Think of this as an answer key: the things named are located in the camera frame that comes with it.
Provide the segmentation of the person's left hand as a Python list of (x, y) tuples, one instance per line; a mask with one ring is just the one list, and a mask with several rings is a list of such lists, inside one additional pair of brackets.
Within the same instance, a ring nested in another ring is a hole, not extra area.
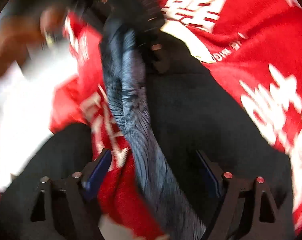
[(45, 8), (39, 18), (10, 16), (0, 22), (0, 78), (13, 63), (22, 67), (30, 58), (29, 48), (37, 48), (62, 26), (66, 7), (62, 4)]

